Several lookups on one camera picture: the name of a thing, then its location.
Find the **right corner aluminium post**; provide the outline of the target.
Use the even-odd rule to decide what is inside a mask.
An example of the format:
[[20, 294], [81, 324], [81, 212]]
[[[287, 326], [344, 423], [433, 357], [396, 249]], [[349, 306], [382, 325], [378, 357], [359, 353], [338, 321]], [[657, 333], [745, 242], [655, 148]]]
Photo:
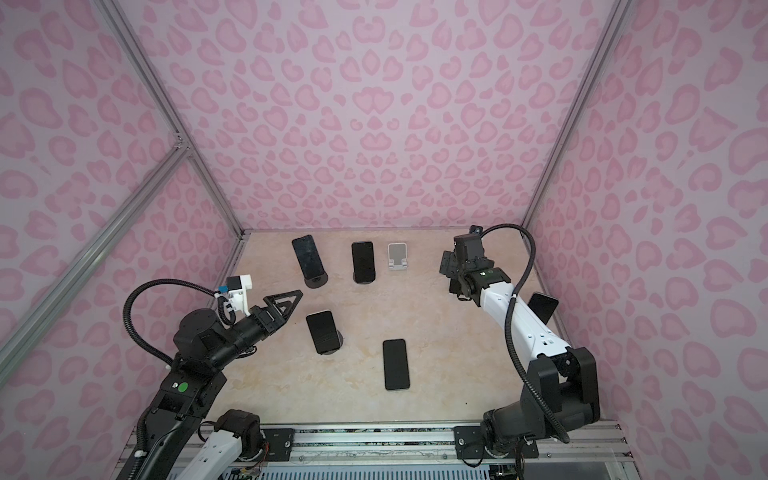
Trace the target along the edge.
[[587, 109], [590, 97], [617, 47], [627, 22], [634, 14], [635, 4], [635, 1], [619, 0], [615, 1], [612, 5], [605, 26], [598, 37], [595, 49], [586, 63], [575, 94], [569, 103], [569, 108], [566, 111], [555, 143], [544, 163], [544, 168], [533, 192], [531, 203], [523, 218], [522, 225], [528, 230], [532, 228], [537, 211], [543, 203], [555, 170], [563, 159], [573, 135], [577, 132], [579, 122]]

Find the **left corner aluminium post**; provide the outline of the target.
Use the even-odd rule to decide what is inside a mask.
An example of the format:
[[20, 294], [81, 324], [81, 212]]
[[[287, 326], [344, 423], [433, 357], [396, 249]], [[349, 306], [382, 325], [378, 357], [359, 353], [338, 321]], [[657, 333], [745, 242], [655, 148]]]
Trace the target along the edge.
[[118, 1], [96, 0], [94, 5], [100, 11], [107, 26], [112, 30], [116, 41], [133, 65], [136, 73], [144, 84], [147, 93], [159, 109], [174, 136], [181, 146], [187, 151], [189, 161], [194, 167], [203, 186], [211, 196], [214, 205], [223, 215], [230, 230], [238, 239], [245, 236], [246, 230], [237, 219], [234, 209], [226, 199], [223, 190], [216, 182], [211, 169], [204, 161], [192, 135], [185, 125], [179, 110], [173, 102], [169, 91], [152, 65], [145, 49], [141, 45], [138, 35], [125, 16]]

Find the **dark round stand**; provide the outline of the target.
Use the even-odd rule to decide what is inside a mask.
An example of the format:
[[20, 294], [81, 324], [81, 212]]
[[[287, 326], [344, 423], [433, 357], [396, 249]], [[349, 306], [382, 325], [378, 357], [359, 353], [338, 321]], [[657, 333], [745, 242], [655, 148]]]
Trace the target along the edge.
[[331, 355], [343, 346], [343, 342], [343, 335], [339, 330], [324, 334], [316, 344], [317, 353], [320, 355]]
[[324, 272], [318, 276], [306, 277], [304, 279], [304, 283], [306, 287], [309, 289], [318, 289], [326, 285], [328, 280], [329, 280], [328, 274]]

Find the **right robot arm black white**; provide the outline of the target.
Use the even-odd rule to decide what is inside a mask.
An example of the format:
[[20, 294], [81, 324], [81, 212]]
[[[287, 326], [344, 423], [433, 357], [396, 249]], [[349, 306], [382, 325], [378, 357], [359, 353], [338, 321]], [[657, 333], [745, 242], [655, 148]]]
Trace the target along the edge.
[[486, 231], [480, 227], [454, 239], [442, 255], [439, 271], [449, 291], [471, 301], [503, 330], [514, 370], [522, 382], [518, 401], [487, 411], [480, 424], [481, 447], [496, 458], [522, 455], [536, 441], [570, 441], [570, 432], [601, 417], [597, 363], [586, 348], [574, 348], [552, 331], [522, 299], [521, 290], [534, 269], [536, 246], [518, 280], [485, 253]]

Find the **left aluminium frame diagonal bar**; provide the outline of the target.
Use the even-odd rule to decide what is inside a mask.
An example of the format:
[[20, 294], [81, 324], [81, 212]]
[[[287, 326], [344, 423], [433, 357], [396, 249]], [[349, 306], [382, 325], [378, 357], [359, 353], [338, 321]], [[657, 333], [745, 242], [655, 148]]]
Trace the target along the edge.
[[76, 255], [63, 274], [22, 317], [19, 326], [1, 347], [1, 384], [21, 367], [27, 356], [50, 330], [62, 311], [82, 291], [95, 271], [133, 227], [159, 192], [186, 160], [188, 144], [175, 145], [159, 166], [148, 174], [105, 223], [97, 234]]

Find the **white folding stand centre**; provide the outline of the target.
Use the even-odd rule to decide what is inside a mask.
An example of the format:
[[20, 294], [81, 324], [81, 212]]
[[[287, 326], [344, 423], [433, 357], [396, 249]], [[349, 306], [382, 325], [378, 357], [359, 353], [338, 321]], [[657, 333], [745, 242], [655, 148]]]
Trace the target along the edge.
[[408, 266], [408, 249], [404, 242], [389, 243], [388, 268], [393, 271], [405, 270]]

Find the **blue phone back centre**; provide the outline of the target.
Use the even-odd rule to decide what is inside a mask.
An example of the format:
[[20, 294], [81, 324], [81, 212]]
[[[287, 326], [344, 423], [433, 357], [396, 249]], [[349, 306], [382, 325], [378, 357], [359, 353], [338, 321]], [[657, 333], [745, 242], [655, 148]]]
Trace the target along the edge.
[[371, 241], [354, 242], [351, 245], [353, 280], [357, 284], [370, 284], [376, 279], [374, 245]]

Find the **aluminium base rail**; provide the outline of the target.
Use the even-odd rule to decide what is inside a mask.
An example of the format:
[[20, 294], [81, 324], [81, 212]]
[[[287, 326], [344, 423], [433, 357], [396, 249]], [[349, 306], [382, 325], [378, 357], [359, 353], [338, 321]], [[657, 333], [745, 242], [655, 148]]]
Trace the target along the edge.
[[598, 421], [570, 432], [570, 441], [536, 441], [539, 457], [460, 460], [455, 426], [478, 422], [273, 424], [293, 428], [288, 462], [234, 460], [234, 443], [216, 448], [211, 426], [193, 435], [171, 479], [636, 479], [635, 459], [620, 426]]

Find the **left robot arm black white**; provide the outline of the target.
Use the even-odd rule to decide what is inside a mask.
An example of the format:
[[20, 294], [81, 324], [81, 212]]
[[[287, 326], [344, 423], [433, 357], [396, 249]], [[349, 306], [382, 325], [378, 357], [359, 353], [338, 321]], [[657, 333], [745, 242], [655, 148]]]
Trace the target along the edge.
[[267, 296], [264, 307], [230, 327], [210, 308], [188, 313], [173, 338], [170, 371], [137, 421], [136, 444], [118, 477], [165, 479], [225, 385], [225, 367], [282, 328], [302, 297], [300, 290]]

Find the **corner aluminium post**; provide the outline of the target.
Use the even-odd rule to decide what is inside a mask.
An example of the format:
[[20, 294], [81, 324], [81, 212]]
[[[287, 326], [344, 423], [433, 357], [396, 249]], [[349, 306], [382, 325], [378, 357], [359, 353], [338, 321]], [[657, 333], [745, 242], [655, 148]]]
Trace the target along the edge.
[[544, 168], [533, 192], [531, 203], [523, 218], [522, 225], [528, 230], [532, 228], [537, 211], [543, 203], [555, 170], [563, 159], [573, 135], [577, 132], [579, 122], [587, 109], [590, 97], [617, 47], [627, 22], [634, 14], [635, 4], [635, 1], [619, 0], [615, 1], [612, 5], [605, 26], [598, 37], [595, 49], [586, 63], [575, 94], [569, 103], [569, 108], [566, 111], [555, 143], [544, 163]]
[[203, 186], [211, 196], [214, 205], [223, 215], [230, 230], [238, 239], [245, 236], [246, 230], [237, 219], [234, 209], [226, 199], [223, 190], [216, 182], [211, 169], [204, 161], [192, 135], [185, 125], [179, 110], [173, 102], [169, 91], [152, 65], [145, 49], [141, 45], [138, 35], [125, 16], [118, 1], [96, 0], [94, 5], [100, 11], [107, 26], [112, 30], [116, 41], [133, 65], [136, 73], [144, 84], [147, 93], [159, 109], [174, 136], [181, 146], [187, 151], [189, 161], [194, 167]]

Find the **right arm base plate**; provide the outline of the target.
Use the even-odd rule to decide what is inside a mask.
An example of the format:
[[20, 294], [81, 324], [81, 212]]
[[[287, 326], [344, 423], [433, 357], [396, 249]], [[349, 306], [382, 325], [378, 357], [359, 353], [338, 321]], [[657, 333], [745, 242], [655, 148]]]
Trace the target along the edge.
[[525, 459], [539, 457], [535, 440], [526, 437], [498, 437], [485, 424], [455, 426], [452, 432], [456, 457], [460, 460], [513, 459], [517, 454]]

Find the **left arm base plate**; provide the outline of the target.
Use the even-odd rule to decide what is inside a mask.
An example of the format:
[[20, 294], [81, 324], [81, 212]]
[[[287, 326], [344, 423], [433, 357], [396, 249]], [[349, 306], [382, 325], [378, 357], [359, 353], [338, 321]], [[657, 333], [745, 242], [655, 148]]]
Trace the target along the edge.
[[266, 428], [262, 430], [265, 443], [268, 445], [266, 462], [288, 462], [294, 443], [293, 428]]

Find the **purple phone far left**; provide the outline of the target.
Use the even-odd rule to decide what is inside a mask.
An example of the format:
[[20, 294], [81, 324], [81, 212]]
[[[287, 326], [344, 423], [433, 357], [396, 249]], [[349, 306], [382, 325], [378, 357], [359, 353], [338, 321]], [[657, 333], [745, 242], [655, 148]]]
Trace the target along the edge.
[[292, 247], [306, 281], [317, 281], [326, 274], [312, 235], [293, 239]]

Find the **black phone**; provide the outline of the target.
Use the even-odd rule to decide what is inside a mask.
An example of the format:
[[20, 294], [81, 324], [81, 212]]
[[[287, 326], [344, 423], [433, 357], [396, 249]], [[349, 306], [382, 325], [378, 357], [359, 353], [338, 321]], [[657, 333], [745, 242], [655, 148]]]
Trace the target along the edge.
[[547, 325], [559, 306], [559, 300], [541, 292], [534, 292], [527, 305], [536, 317]]
[[406, 341], [404, 339], [384, 340], [382, 347], [385, 389], [387, 391], [409, 389], [410, 372]]

